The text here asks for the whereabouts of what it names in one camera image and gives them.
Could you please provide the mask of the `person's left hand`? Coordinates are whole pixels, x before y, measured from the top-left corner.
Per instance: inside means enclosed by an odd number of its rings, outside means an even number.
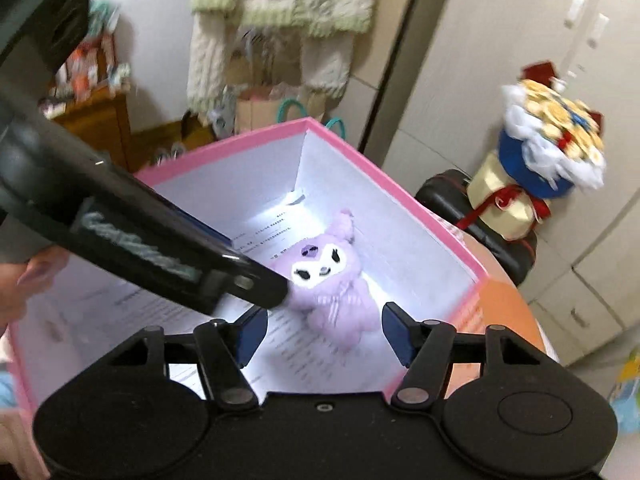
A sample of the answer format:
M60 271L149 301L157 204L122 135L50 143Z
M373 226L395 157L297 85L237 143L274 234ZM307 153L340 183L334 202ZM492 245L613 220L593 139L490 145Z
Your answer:
M56 274L66 267L70 253L52 246L43 249L26 263L2 263L0 275L1 333L25 313L30 297L44 292Z

